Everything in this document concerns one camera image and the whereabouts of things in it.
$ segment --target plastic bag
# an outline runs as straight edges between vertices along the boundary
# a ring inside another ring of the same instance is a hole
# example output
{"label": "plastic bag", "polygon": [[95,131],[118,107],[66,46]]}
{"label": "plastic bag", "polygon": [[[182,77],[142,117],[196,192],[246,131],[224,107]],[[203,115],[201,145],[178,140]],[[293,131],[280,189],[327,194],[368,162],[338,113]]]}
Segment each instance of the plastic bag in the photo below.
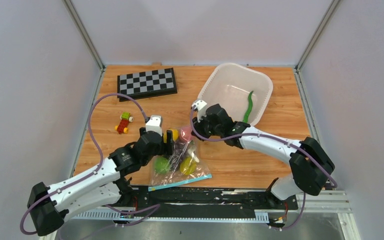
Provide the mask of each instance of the plastic bag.
{"label": "plastic bag", "polygon": [[208,166],[197,155],[197,139],[190,135],[190,127],[173,131],[174,151],[170,156],[152,159],[148,191],[166,189],[196,181],[210,179]]}

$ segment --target green plastic fruit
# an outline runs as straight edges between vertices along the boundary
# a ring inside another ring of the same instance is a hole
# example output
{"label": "green plastic fruit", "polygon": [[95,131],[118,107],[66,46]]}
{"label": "green plastic fruit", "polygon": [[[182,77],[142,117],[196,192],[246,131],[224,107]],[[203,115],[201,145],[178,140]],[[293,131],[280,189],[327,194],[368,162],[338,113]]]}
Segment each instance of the green plastic fruit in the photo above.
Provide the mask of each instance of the green plastic fruit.
{"label": "green plastic fruit", "polygon": [[180,163],[180,172],[184,175],[193,174],[197,169],[197,162],[188,156]]}
{"label": "green plastic fruit", "polygon": [[170,170],[169,160],[163,156],[159,156],[155,159],[153,167],[157,174],[166,174]]}

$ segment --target wooden table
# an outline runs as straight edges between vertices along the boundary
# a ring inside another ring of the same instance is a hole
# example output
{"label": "wooden table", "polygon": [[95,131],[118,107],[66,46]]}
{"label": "wooden table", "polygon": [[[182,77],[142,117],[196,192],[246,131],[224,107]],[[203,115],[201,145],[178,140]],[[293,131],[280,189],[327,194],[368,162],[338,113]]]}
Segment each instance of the wooden table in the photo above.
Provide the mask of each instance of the wooden table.
{"label": "wooden table", "polygon": [[[161,66],[161,65],[110,65],[107,67],[98,94],[117,92],[117,76],[155,69],[174,68],[177,94],[139,99],[148,116],[163,117],[163,131],[189,124],[191,103],[211,75],[215,66]],[[273,93],[256,128],[285,138],[303,140],[309,136],[301,98],[292,68],[250,67],[265,73],[273,81]],[[129,124],[129,133],[119,135],[114,126],[120,122],[120,114],[130,112],[135,121]],[[93,134],[107,157],[116,148],[134,142],[143,117],[132,102],[119,102],[108,97],[96,107],[91,121]],[[224,142],[202,142],[199,157],[208,164],[211,179],[188,184],[196,187],[267,188],[274,178],[291,172],[288,165],[265,154],[227,146]],[[78,159],[75,174],[91,168],[99,162],[99,154],[87,134]],[[150,164],[131,175],[132,184],[147,185],[150,181]]]}

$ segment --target white container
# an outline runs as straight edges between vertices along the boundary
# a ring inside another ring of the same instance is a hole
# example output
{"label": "white container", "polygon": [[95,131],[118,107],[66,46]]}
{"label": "white container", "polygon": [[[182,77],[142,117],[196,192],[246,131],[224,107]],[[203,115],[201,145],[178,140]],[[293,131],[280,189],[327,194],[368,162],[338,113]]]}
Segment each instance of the white container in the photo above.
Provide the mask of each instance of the white container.
{"label": "white container", "polygon": [[223,63],[209,76],[198,98],[209,106],[220,104],[234,121],[242,121],[251,91],[254,91],[253,106],[248,123],[254,126],[260,121],[273,92],[273,82],[266,74],[236,63]]}

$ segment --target toy car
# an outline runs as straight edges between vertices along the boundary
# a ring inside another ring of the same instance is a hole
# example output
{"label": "toy car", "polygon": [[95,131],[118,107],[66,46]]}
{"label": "toy car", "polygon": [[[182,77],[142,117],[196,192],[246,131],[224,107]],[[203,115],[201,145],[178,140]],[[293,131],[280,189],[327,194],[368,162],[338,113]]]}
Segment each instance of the toy car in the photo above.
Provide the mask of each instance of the toy car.
{"label": "toy car", "polygon": [[126,134],[129,131],[127,126],[129,123],[133,122],[133,117],[130,116],[129,112],[123,112],[123,114],[120,116],[120,119],[120,124],[115,126],[115,130],[118,132],[118,134]]}

